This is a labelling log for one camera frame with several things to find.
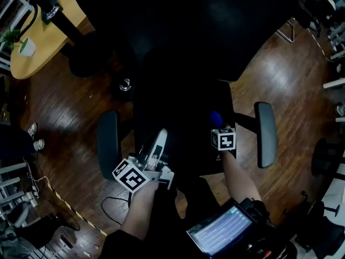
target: white shelf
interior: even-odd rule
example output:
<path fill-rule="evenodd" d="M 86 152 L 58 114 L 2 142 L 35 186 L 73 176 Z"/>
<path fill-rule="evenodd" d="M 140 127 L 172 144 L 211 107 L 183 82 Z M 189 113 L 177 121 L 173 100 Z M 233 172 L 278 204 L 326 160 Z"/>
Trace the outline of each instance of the white shelf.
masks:
<path fill-rule="evenodd" d="M 0 19 L 4 16 L 5 12 L 9 9 L 9 7 L 11 6 L 11 4 L 14 2 L 14 0 L 9 0 L 9 2 L 7 3 L 7 5 L 4 7 L 4 9 L 2 10 L 2 12 L 0 13 Z"/>
<path fill-rule="evenodd" d="M 13 21 L 10 24 L 10 30 L 13 30 L 17 24 L 19 23 L 20 20 L 25 16 L 25 14 L 30 11 L 30 9 L 27 8 L 27 6 L 22 5 L 22 7 L 19 9 L 18 13 L 14 17 Z"/>

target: handheld screen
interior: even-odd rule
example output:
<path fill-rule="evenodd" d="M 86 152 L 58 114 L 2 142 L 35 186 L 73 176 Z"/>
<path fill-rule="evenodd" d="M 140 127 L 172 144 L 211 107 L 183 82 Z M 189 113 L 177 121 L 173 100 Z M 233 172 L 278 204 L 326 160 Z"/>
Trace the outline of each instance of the handheld screen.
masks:
<path fill-rule="evenodd" d="M 199 224 L 188 231 L 199 248 L 209 255 L 214 255 L 231 244 L 253 222 L 236 206 L 208 223 Z"/>

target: wooden floor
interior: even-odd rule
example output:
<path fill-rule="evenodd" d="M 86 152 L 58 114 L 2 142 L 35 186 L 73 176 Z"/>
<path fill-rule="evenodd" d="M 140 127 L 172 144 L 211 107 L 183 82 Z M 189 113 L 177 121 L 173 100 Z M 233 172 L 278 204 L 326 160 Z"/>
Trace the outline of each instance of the wooden floor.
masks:
<path fill-rule="evenodd" d="M 301 201 L 302 190 L 313 199 L 320 195 L 322 178 L 311 175 L 313 148 L 321 137 L 337 130 L 335 106 L 322 89 L 322 84 L 331 80 L 329 74 L 328 63 L 318 46 L 307 31 L 296 26 L 294 44 L 273 35 L 242 77 L 231 84 L 237 112 L 254 116 L 256 101 L 271 103 L 274 108 L 279 139 L 276 163 L 268 169 L 257 167 L 256 136 L 241 127 L 237 127 L 237 158 L 258 186 L 275 224 L 281 222 L 285 208 L 290 209 Z M 90 78 L 74 77 L 68 69 L 67 58 L 57 54 L 35 76 L 15 83 L 16 98 L 25 109 L 21 111 L 18 105 L 18 117 L 12 120 L 18 121 L 23 129 L 33 122 L 39 124 L 38 137 L 44 138 L 46 147 L 39 153 L 36 165 L 63 199 L 106 233 L 117 230 L 119 225 L 106 218 L 101 201 L 106 196 L 126 199 L 128 193 L 119 184 L 106 181 L 100 173 L 97 121 L 102 112 L 109 110 L 118 110 L 122 120 L 132 116 L 131 103 L 112 99 L 110 82 L 104 72 Z M 124 155 L 133 151 L 133 135 L 122 142 L 122 149 Z M 229 198 L 224 176 L 207 176 L 207 180 L 218 202 L 223 204 Z M 47 188 L 44 195 L 58 202 Z M 43 197 L 38 202 L 41 216 L 57 211 Z M 183 215 L 186 201 L 181 194 L 176 204 Z M 109 200 L 105 208 L 120 222 L 128 210 L 123 201 Z M 81 220 L 79 223 L 81 230 L 75 235 L 75 247 L 60 254 L 64 258 L 85 257 L 86 251 L 97 257 L 104 236 Z M 52 245 L 57 248 L 57 244 L 55 241 Z"/>

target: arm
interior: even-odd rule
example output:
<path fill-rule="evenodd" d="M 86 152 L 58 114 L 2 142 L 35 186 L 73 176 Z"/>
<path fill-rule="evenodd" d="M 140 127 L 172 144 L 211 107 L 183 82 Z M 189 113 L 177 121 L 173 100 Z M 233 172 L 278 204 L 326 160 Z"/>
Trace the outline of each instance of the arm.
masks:
<path fill-rule="evenodd" d="M 235 157 L 228 151 L 223 151 L 220 152 L 220 158 L 229 195 L 238 203 L 241 203 L 245 198 L 261 201 L 254 182 L 241 169 Z"/>
<path fill-rule="evenodd" d="M 158 182 L 149 182 L 133 196 L 120 230 L 144 240 L 150 225 L 151 211 Z"/>

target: round table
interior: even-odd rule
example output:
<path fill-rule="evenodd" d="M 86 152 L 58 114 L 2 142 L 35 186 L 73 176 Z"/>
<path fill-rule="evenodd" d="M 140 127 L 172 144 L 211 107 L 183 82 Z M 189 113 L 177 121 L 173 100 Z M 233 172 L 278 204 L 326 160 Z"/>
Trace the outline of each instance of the round table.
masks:
<path fill-rule="evenodd" d="M 63 13 L 78 26 L 85 18 L 84 12 L 79 8 L 76 0 L 59 0 Z M 31 21 L 33 12 L 29 15 L 22 28 Z M 61 32 L 52 22 L 46 25 L 41 19 L 41 9 L 34 24 L 22 36 L 21 40 L 29 37 L 36 45 L 36 50 L 31 57 L 22 56 L 15 48 L 11 54 L 11 73 L 16 79 L 26 79 L 37 73 L 47 64 L 68 42 L 68 37 Z"/>

